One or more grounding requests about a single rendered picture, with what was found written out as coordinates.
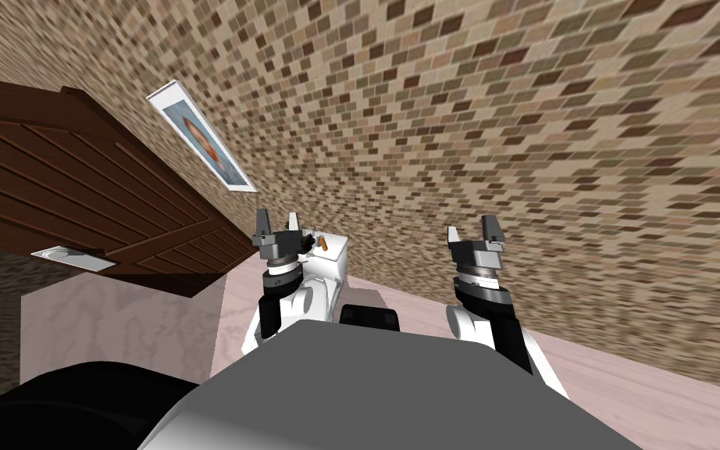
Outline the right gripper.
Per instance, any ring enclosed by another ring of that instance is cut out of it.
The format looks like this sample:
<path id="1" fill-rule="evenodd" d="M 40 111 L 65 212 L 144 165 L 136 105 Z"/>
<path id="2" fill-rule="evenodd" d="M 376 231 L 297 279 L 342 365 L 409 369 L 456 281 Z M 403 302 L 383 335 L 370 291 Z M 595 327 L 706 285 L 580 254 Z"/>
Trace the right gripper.
<path id="1" fill-rule="evenodd" d="M 504 231 L 495 215 L 481 217 L 485 241 L 461 241 L 454 226 L 447 228 L 447 245 L 451 259 L 459 266 L 477 266 L 500 270 L 501 253 L 504 251 Z"/>

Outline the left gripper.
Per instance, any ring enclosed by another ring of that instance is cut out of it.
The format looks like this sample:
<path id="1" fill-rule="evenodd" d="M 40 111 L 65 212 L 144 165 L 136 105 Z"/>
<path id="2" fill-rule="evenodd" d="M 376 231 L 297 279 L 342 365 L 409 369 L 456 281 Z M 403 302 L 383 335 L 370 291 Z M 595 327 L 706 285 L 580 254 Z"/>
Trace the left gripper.
<path id="1" fill-rule="evenodd" d="M 296 212 L 289 213 L 287 229 L 273 232 L 269 211 L 257 210 L 255 235 L 251 237 L 251 242 L 258 248 L 261 259 L 285 259 L 312 250 L 312 234 L 304 234 L 300 230 Z"/>

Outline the white toilet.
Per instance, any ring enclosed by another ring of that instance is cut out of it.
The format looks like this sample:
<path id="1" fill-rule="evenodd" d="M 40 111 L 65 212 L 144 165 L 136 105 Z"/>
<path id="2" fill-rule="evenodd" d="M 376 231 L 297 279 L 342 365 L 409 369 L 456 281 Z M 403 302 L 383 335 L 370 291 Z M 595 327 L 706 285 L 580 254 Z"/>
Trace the white toilet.
<path id="1" fill-rule="evenodd" d="M 348 269 L 348 237 L 304 229 L 316 239 L 299 257 L 304 279 L 296 292 L 280 301 L 281 327 L 302 319 L 333 322 Z"/>

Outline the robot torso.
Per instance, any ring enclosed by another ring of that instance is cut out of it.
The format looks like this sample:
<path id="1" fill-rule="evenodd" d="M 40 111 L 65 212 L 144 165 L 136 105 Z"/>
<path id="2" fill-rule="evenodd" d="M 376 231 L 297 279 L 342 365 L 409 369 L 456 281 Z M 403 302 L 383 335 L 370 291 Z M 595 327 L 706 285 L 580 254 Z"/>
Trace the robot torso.
<path id="1" fill-rule="evenodd" d="M 451 337 L 287 316 L 196 387 L 138 450 L 640 450 L 568 397 L 530 334 L 532 369 L 451 307 Z"/>

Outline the dark brown wooden door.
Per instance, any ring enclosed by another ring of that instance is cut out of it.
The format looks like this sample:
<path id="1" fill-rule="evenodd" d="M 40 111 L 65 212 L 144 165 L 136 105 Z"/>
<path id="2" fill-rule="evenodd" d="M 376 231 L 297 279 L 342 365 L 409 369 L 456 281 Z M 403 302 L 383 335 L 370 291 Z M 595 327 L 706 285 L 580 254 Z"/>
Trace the dark brown wooden door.
<path id="1" fill-rule="evenodd" d="M 0 81 L 0 251 L 68 266 L 31 255 L 55 246 L 116 263 L 87 272 L 188 298 L 255 254 L 88 93 Z"/>

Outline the white framed wall picture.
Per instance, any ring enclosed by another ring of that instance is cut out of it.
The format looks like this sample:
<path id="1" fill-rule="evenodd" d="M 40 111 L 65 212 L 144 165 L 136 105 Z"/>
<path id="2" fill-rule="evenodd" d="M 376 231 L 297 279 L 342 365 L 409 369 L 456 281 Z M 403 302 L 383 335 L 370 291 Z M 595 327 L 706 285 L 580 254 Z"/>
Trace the white framed wall picture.
<path id="1" fill-rule="evenodd" d="M 171 80 L 146 100 L 229 191 L 257 191 L 179 80 Z"/>

